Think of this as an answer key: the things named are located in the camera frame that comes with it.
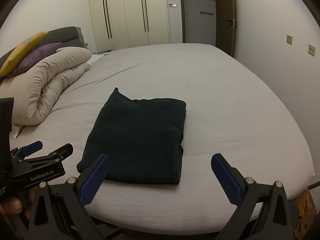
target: doorway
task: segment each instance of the doorway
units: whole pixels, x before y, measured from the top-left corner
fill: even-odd
[[[233,56],[235,0],[181,0],[183,41],[216,46]]]

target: electrical outlet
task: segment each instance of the electrical outlet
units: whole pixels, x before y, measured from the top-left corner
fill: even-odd
[[[311,54],[311,55],[315,55],[316,53],[316,48],[312,45],[309,44],[309,49],[308,49],[308,52]]]
[[[292,36],[287,35],[287,43],[292,44]]]

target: brown wooden door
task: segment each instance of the brown wooden door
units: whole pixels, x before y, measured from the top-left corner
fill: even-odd
[[[236,32],[235,0],[216,0],[216,47],[233,57]]]

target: white bed sheet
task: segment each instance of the white bed sheet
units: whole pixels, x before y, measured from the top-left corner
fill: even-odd
[[[63,164],[78,176],[87,136],[115,87],[131,99],[177,98],[187,103],[179,185],[133,185],[105,180],[90,214],[112,224],[161,234],[222,229],[235,210],[210,167],[220,152],[243,176],[283,182],[289,198],[307,187],[313,163],[295,120],[257,76],[204,44],[154,45],[110,52],[59,97],[47,119],[11,138],[11,148],[41,140],[41,156],[71,143]],[[259,208],[254,213],[257,217]]]

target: wardrobe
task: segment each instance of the wardrobe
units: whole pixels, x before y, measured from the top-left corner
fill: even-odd
[[[169,43],[166,0],[89,0],[98,52]]]

